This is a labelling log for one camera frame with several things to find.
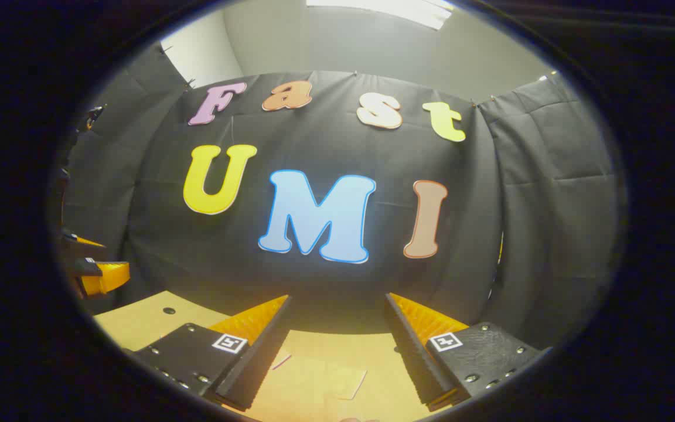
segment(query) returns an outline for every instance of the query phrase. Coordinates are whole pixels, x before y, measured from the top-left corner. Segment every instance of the tan table surface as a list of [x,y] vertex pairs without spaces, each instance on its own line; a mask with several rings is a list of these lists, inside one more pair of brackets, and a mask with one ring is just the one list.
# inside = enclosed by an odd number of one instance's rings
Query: tan table surface
[[[166,314],[166,307],[176,313]],[[96,315],[108,336],[129,350],[143,348],[187,322],[211,326],[225,318],[228,315],[168,291]],[[400,354],[393,350],[395,346],[390,333],[324,334],[292,329],[279,355],[290,353],[291,358],[268,371],[254,405],[239,413],[262,422],[340,422],[349,417],[361,422],[422,419],[432,412],[418,399]],[[360,383],[353,400],[335,395],[334,385],[330,385],[336,383],[335,374],[342,377],[341,382]]]

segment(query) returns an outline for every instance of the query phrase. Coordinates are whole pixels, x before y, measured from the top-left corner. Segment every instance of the yellow letter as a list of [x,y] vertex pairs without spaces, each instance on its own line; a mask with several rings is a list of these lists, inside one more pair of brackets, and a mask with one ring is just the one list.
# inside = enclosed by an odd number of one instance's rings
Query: yellow letter
[[212,165],[212,159],[220,154],[220,148],[214,145],[202,145],[192,151],[192,164],[184,181],[184,201],[196,213],[220,214],[228,209],[238,195],[241,177],[244,176],[246,161],[257,154],[257,148],[251,145],[234,145],[228,148],[231,158],[223,179],[223,186],[215,195],[204,192],[204,179]]
[[262,110],[274,111],[283,107],[300,108],[311,102],[309,93],[311,83],[306,80],[294,80],[273,89],[273,96],[262,102]]
[[431,180],[413,183],[413,192],[418,196],[418,211],[415,214],[413,238],[405,245],[403,254],[411,258],[431,257],[437,253],[437,225],[442,200],[447,198],[447,188]]
[[423,108],[431,112],[431,127],[440,137],[452,142],[465,141],[465,132],[458,131],[452,126],[453,118],[460,121],[462,117],[457,111],[450,110],[449,104],[442,102],[426,103]]
[[359,104],[361,104],[361,107],[356,110],[356,115],[365,125],[395,129],[403,123],[402,115],[396,112],[400,109],[400,103],[390,96],[365,93],[359,98]]

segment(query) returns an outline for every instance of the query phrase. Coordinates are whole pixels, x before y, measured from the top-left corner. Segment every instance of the light blue letter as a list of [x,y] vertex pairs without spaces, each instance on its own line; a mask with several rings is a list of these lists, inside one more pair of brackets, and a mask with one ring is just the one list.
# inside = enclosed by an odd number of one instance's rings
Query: light blue letter
[[275,198],[260,248],[281,254],[290,251],[292,243],[286,238],[290,221],[302,254],[314,249],[329,225],[327,243],[319,248],[324,259],[351,264],[369,259],[369,251],[364,248],[364,217],[369,195],[377,189],[375,181],[356,175],[340,177],[319,205],[302,171],[276,171],[270,182],[275,185]]

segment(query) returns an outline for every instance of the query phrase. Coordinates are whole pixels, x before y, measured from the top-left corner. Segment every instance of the orange letter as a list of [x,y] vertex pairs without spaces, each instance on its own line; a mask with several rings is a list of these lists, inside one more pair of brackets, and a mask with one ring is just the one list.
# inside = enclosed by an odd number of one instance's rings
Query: orange letter
[[400,103],[390,96],[378,93],[365,93],[359,98],[359,107],[356,115],[361,123],[377,126],[385,129],[399,128],[403,123],[403,117],[396,110],[400,109]]
[[405,245],[403,254],[410,258],[431,257],[437,253],[437,225],[442,200],[447,198],[447,188],[431,180],[413,183],[413,192],[418,196],[418,211],[415,214],[413,238]]
[[311,83],[306,80],[294,80],[273,89],[273,96],[262,102],[262,110],[274,111],[283,107],[300,108],[311,102],[309,96]]

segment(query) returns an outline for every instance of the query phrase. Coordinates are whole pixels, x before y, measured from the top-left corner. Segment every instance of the black fabric curtain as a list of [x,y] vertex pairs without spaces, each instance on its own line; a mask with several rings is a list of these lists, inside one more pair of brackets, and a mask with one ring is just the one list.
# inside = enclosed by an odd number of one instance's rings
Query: black fabric curtain
[[[281,83],[308,80],[313,101],[297,110],[265,112]],[[294,329],[386,332],[387,291],[474,324],[485,318],[535,346],[552,345],[579,328],[611,281],[619,205],[608,133],[587,105],[553,77],[494,101],[468,101],[401,80],[343,72],[265,74],[246,82],[208,125],[189,126],[206,96],[185,82],[160,46],[121,70],[96,99],[108,107],[70,156],[72,182],[65,223],[129,261],[131,280],[107,297],[87,300],[92,312],[130,304],[163,290],[220,312],[235,313],[292,294]],[[361,94],[401,103],[396,130],[363,125]],[[459,112],[466,141],[431,128],[427,102]],[[190,153],[216,145],[220,155],[206,192],[220,189],[236,144],[257,147],[235,203],[208,216],[189,209],[182,187]],[[273,171],[303,171],[317,201],[346,174],[370,177],[364,264],[263,251]],[[436,256],[403,256],[416,212],[413,182],[439,182],[442,203]],[[504,232],[501,268],[496,270]],[[293,240],[292,228],[287,236]]]

